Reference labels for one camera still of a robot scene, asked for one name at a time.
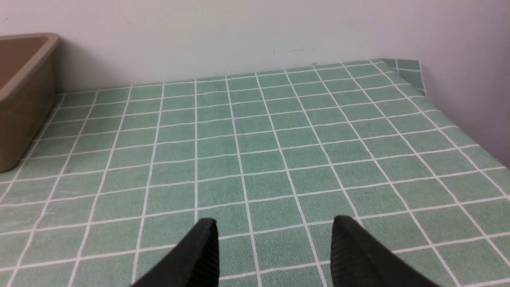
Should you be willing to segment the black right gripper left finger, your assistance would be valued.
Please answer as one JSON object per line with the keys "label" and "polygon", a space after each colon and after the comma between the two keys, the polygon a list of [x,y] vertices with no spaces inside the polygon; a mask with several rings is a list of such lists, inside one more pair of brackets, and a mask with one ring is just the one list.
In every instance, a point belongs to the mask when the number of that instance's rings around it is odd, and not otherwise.
{"label": "black right gripper left finger", "polygon": [[217,222],[201,218],[133,287],[218,287]]}

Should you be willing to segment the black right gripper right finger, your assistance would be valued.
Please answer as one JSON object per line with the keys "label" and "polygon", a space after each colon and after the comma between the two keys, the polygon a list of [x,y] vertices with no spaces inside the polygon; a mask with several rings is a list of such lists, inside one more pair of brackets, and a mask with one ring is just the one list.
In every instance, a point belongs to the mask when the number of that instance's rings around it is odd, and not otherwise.
{"label": "black right gripper right finger", "polygon": [[357,221],[336,216],[331,230],[330,274],[334,287],[437,287],[393,254]]}

